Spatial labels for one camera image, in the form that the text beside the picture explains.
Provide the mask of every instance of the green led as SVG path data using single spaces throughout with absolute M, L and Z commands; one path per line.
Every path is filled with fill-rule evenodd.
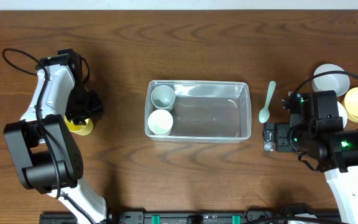
M 342 144 L 342 147 L 346 147 L 346 146 L 349 146 L 349 145 L 350 145 L 349 143 L 347 143 L 347 142 L 345 142 L 345 141 L 342 141 L 341 144 Z

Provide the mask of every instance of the small white cup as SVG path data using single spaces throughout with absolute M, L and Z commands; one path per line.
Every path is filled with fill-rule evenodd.
M 155 135 L 167 136 L 171 133 L 173 118 L 166 110 L 155 110 L 150 114 L 147 125 Z
M 343 71 L 343 69 L 337 65 L 324 64 L 314 71 L 314 75 L 330 71 Z M 323 75 L 311 81 L 311 87 L 314 91 L 334 90 L 336 96 L 345 94 L 349 90 L 350 85 L 351 81 L 349 77 L 342 74 Z
M 345 107 L 340 102 L 337 102 L 337 103 L 338 103 L 339 116 L 342 117 L 342 119 L 343 119 L 343 128 L 345 128 L 345 126 L 347 124 L 347 113 L 346 113 Z
M 167 85 L 158 86 L 152 92 L 151 100 L 158 110 L 171 111 L 175 102 L 175 91 Z

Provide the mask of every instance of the clear plastic container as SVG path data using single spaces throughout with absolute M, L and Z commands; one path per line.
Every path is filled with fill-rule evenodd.
M 156 136 L 147 118 L 156 110 L 150 96 L 160 85 L 175 90 L 169 136 Z M 154 80 L 145 106 L 145 133 L 154 141 L 239 143 L 251 135 L 248 85 L 241 82 Z

